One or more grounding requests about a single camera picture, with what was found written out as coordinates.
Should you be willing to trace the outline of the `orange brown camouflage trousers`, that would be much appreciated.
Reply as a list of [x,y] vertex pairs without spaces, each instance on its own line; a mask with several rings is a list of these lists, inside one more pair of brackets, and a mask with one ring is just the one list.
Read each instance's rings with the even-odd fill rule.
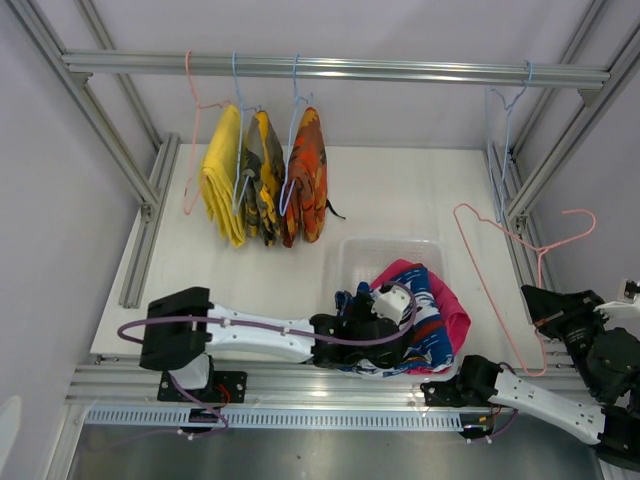
[[292,248],[297,237],[316,242],[325,225],[326,212],[345,220],[328,199],[328,165],[318,111],[308,107],[301,118],[288,164],[287,203],[281,221],[281,239]]

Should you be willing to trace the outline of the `blue hanger with camo trousers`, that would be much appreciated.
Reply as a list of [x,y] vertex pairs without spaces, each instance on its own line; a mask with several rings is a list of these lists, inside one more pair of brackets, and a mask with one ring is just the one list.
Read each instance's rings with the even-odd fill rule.
[[243,135],[244,135],[244,114],[247,111],[257,112],[257,107],[248,107],[245,105],[244,96],[242,94],[242,90],[239,82],[238,75],[238,53],[234,52],[231,57],[231,67],[232,67],[232,76],[234,80],[234,88],[236,93],[236,98],[238,102],[238,113],[240,119],[240,126],[238,131],[238,143],[237,143],[237,151],[236,151],[236,178],[233,185],[232,190],[232,213],[237,216],[241,210],[241,203],[244,198],[245,189],[246,189],[246,181],[244,184],[241,184],[241,174],[242,174],[242,155],[243,155]]

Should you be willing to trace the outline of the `blue hanger with orange trousers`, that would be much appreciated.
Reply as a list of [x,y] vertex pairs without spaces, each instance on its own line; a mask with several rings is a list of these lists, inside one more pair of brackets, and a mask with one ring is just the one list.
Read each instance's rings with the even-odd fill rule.
[[293,152],[293,147],[295,142],[294,130],[295,130],[295,127],[298,125],[298,116],[301,111],[301,104],[304,103],[307,106],[312,106],[314,104],[313,92],[309,93],[306,96],[300,94],[300,90],[298,87],[298,76],[297,76],[299,59],[300,59],[300,54],[297,53],[294,56],[293,63],[292,63],[294,110],[293,110],[293,114],[289,124],[289,131],[288,131],[288,138],[287,138],[287,153],[286,153],[286,157],[284,158],[284,180],[283,180],[282,188],[280,191],[280,198],[278,203],[278,212],[282,218],[285,217],[286,210],[288,208],[288,205],[290,203],[290,199],[292,196],[292,193],[289,187],[290,161],[291,161],[291,155]]

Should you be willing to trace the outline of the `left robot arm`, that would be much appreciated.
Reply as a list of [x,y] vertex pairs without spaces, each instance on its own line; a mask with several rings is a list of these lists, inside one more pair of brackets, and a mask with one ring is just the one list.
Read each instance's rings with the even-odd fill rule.
[[142,337],[141,367],[173,376],[195,401],[214,392],[210,370],[217,353],[335,370],[395,368],[408,348],[417,308],[398,284],[359,292],[335,315],[298,320],[245,314],[211,302],[209,295],[204,287],[191,287],[151,302]]

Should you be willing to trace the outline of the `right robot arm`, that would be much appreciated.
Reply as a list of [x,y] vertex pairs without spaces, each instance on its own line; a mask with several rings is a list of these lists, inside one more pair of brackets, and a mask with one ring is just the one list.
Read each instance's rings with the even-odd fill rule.
[[428,407],[503,406],[572,435],[616,467],[639,468],[639,339],[610,320],[639,316],[639,284],[625,280],[617,300],[591,290],[521,289],[534,327],[559,341],[571,374],[534,379],[505,364],[467,355],[452,379],[421,386]]

